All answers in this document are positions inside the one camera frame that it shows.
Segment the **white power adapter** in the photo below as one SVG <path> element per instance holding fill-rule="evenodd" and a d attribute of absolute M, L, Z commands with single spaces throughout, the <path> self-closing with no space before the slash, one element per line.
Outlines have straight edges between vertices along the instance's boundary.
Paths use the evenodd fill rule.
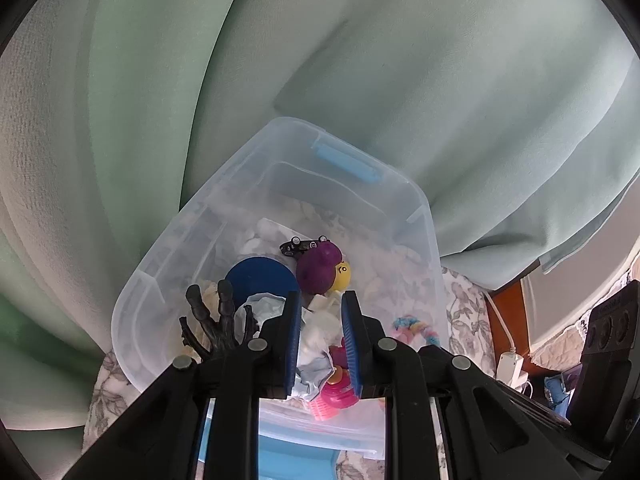
<path fill-rule="evenodd" d="M 523 361 L 523 357 L 516 354 L 516 352 L 505 352 L 500 356 L 495 378 L 501 383 L 504 383 L 511 388 L 515 388 L 518 386 L 518 379 L 520 378 Z"/>

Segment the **plastic storage bin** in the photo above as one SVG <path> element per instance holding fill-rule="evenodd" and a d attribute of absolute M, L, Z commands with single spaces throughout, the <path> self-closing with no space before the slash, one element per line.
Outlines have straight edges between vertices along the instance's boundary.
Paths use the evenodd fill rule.
<path fill-rule="evenodd" d="M 351 264 L 364 314 L 399 336 L 402 316 L 448 342 L 444 286 L 431 213 L 409 179 L 305 121 L 277 118 L 235 153 L 176 215 L 140 262 L 113 312 L 122 370 L 144 390 L 184 352 L 178 318 L 192 283 L 216 282 L 238 261 L 270 256 L 292 234 L 329 237 Z M 424 344 L 419 333 L 412 346 Z M 384 416 L 361 401 L 316 422 L 292 402 L 263 400 L 260 433 L 381 458 Z"/>

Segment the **purple toy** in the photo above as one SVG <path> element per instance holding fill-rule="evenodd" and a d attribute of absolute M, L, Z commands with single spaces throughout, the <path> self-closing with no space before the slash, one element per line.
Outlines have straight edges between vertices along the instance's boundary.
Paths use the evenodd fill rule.
<path fill-rule="evenodd" d="M 334 284 L 335 266 L 342 253 L 331 242 L 321 242 L 300 256 L 296 264 L 296 279 L 300 290 L 307 294 L 324 294 Z"/>

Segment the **fuzzy multicolored toy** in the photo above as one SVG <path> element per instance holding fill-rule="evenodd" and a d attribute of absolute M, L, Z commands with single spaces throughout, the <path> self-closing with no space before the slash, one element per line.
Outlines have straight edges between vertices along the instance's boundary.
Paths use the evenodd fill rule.
<path fill-rule="evenodd" d="M 411 344 L 415 336 L 420 334 L 427 345 L 440 346 L 440 337 L 434 328 L 414 316 L 402 316 L 393 322 L 393 337 L 398 341 Z"/>

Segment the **silver screw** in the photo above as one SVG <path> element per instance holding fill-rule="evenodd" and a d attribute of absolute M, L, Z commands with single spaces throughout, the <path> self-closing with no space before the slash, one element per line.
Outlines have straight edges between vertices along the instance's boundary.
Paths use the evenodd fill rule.
<path fill-rule="evenodd" d="M 173 362 L 172 365 L 174 368 L 178 370 L 186 370 L 193 363 L 193 359 L 191 359 L 188 355 L 178 355 Z"/>
<path fill-rule="evenodd" d="M 456 355 L 451 360 L 451 364 L 453 364 L 453 367 L 458 370 L 469 370 L 469 368 L 471 368 L 471 361 L 463 355 Z"/>
<path fill-rule="evenodd" d="M 383 337 L 380 341 L 378 341 L 378 346 L 381 350 L 392 351 L 396 349 L 398 343 L 395 339 L 391 339 L 390 337 Z"/>
<path fill-rule="evenodd" d="M 249 347 L 249 350 L 253 350 L 254 352 L 261 352 L 262 350 L 267 348 L 267 342 L 261 338 L 251 339 L 247 346 Z"/>

